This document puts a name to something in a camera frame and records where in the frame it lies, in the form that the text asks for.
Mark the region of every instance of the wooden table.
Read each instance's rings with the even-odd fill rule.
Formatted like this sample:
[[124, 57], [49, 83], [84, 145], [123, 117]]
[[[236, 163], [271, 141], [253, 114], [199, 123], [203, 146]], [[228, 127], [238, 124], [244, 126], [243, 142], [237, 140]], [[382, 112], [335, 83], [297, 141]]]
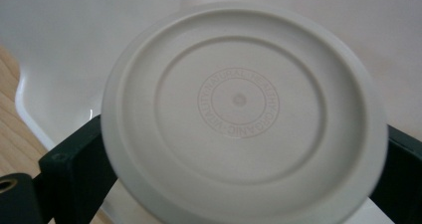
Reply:
[[[34, 177], [40, 172], [38, 160], [47, 150], [16, 113], [18, 83], [19, 64], [0, 45], [0, 176], [25, 172]], [[111, 222], [100, 211], [92, 223]]]

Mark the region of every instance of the embossed circular logo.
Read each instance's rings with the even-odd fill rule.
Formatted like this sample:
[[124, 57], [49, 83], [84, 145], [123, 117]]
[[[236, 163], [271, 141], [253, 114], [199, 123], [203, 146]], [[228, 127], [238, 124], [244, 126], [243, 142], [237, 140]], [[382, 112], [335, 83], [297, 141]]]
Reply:
[[268, 129], [279, 113], [279, 96], [262, 75], [229, 68], [210, 76], [198, 95], [199, 111], [214, 130], [250, 137]]

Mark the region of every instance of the small center dot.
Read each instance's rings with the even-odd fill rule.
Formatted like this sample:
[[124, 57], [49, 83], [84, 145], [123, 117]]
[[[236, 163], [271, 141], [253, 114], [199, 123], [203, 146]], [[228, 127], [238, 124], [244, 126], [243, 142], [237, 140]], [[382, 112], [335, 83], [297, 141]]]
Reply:
[[243, 107], [246, 104], [246, 102], [247, 102], [246, 97], [243, 94], [238, 93], [235, 96], [233, 96], [233, 104], [236, 107]]

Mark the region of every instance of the white surface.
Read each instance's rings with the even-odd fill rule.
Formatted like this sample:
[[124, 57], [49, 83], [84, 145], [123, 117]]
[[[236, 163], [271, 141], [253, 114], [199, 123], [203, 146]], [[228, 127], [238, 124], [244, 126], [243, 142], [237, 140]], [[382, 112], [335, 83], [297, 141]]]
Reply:
[[310, 20], [239, 3], [137, 37], [107, 81], [102, 128], [117, 176], [165, 223], [336, 224], [386, 154], [351, 51]]
[[[51, 148], [100, 112], [106, 76], [131, 39], [180, 7], [214, 1], [224, 0], [0, 0], [0, 43], [21, 65], [19, 114]], [[389, 124], [422, 139], [422, 0], [239, 1], [288, 8], [332, 31], [375, 79]], [[137, 214], [107, 206], [114, 217]]]

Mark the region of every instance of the round lid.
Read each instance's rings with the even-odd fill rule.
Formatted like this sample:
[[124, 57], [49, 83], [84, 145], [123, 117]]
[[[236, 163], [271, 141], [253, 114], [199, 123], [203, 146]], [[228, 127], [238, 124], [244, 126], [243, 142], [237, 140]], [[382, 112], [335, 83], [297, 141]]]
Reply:
[[166, 223], [338, 223], [386, 151], [382, 106], [350, 50], [248, 4], [195, 7], [142, 33], [102, 116], [115, 172]]

